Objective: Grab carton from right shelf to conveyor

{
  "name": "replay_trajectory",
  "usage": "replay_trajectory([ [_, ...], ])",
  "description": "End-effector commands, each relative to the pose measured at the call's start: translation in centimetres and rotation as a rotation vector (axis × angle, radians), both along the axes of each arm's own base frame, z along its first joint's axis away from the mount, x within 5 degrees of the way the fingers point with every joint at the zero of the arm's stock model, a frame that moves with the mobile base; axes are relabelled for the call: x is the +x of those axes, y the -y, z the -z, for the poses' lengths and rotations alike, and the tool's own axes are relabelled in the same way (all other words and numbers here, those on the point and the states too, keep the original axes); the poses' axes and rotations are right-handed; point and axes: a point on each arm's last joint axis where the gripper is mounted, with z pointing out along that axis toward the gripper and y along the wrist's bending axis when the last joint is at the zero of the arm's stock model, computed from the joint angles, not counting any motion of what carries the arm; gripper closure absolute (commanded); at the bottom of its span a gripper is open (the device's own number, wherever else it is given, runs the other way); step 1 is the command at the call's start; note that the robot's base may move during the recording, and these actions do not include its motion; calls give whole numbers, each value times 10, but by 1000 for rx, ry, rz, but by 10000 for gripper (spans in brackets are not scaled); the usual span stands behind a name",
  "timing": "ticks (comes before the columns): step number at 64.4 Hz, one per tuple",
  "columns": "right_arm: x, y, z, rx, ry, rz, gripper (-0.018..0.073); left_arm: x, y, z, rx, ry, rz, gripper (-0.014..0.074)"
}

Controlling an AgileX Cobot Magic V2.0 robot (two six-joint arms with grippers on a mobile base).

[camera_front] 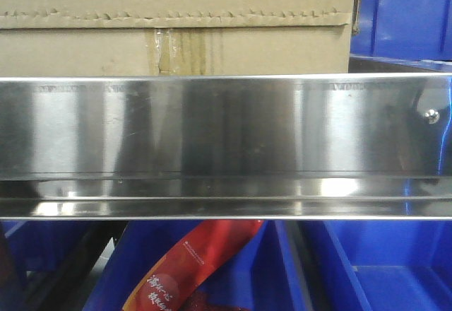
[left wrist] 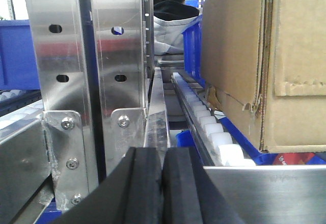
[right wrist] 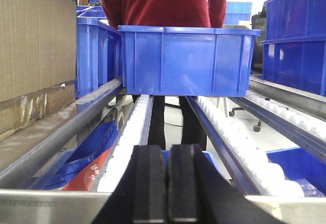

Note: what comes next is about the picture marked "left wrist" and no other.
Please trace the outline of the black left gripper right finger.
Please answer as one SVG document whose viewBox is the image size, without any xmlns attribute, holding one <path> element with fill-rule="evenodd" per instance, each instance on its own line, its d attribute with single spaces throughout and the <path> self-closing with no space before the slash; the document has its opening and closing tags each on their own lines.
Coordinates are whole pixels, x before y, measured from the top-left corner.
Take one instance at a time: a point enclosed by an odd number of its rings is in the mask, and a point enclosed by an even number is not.
<svg viewBox="0 0 326 224">
<path fill-rule="evenodd" d="M 244 223 L 210 180 L 194 147 L 168 149 L 162 188 L 163 223 Z"/>
</svg>

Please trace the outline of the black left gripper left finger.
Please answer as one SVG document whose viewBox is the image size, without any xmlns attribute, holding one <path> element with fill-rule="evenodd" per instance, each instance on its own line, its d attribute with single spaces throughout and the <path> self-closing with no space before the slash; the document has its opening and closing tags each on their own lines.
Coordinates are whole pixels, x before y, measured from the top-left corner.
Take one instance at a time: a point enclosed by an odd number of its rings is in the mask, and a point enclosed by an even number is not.
<svg viewBox="0 0 326 224">
<path fill-rule="evenodd" d="M 129 148 L 98 188 L 54 223 L 161 223 L 156 149 Z"/>
</svg>

